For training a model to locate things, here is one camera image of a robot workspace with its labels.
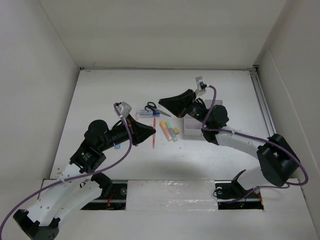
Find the red pen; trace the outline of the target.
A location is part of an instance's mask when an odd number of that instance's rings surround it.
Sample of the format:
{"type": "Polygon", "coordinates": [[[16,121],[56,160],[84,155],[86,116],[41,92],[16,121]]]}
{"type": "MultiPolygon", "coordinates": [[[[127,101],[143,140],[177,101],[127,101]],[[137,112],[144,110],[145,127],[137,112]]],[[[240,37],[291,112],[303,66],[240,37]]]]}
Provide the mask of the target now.
{"type": "MultiPolygon", "coordinates": [[[[157,117],[156,115],[153,115],[153,129],[156,131],[156,125],[157,125],[157,117]]],[[[156,133],[154,133],[152,135],[152,149],[155,149],[155,146],[156,146],[156,133]]]]}

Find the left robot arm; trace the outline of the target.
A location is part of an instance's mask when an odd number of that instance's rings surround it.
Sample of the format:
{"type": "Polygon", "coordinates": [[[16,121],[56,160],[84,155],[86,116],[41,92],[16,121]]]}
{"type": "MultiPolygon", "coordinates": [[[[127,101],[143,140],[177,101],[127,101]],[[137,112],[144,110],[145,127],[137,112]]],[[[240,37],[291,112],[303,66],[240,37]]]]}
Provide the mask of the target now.
{"type": "Polygon", "coordinates": [[[17,210],[13,219],[31,240],[55,239],[68,215],[111,194],[113,181],[97,170],[106,160],[104,151],[126,141],[131,147],[137,146],[155,133],[153,127],[135,121],[130,115],[113,128],[104,120],[94,120],[57,184],[49,186],[33,206],[17,210]]]}

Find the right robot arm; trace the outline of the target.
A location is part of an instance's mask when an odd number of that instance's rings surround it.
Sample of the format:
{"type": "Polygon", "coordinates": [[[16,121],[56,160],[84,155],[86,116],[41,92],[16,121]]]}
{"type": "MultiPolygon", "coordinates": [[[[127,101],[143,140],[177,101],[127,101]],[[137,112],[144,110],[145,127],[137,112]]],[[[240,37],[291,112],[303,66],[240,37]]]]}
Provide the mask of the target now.
{"type": "Polygon", "coordinates": [[[236,131],[227,125],[228,112],[223,105],[216,104],[213,99],[207,108],[191,89],[174,97],[161,98],[158,103],[177,118],[189,115],[199,121],[207,142],[230,147],[258,160],[258,167],[240,171],[225,189],[217,189],[218,198],[235,201],[246,198],[259,188],[290,186],[288,179],[301,162],[282,135],[274,134],[263,139],[236,131]]]}

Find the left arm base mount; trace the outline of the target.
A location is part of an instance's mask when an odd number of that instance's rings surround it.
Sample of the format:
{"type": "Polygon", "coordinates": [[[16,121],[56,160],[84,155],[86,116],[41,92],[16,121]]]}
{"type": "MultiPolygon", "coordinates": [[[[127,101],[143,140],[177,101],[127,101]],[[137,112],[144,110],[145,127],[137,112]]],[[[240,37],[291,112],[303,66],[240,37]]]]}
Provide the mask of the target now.
{"type": "Polygon", "coordinates": [[[123,211],[127,203],[127,181],[116,181],[108,195],[102,193],[100,197],[92,200],[81,210],[86,211],[123,211]]]}

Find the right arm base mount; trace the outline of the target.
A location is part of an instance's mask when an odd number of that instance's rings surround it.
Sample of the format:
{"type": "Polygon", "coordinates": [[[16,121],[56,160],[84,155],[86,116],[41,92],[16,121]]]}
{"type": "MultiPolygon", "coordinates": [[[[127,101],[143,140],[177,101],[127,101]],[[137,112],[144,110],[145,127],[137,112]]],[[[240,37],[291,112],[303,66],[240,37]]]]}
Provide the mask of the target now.
{"type": "Polygon", "coordinates": [[[218,210],[264,210],[260,193],[242,190],[231,182],[218,182],[212,195],[217,200],[218,210]]]}

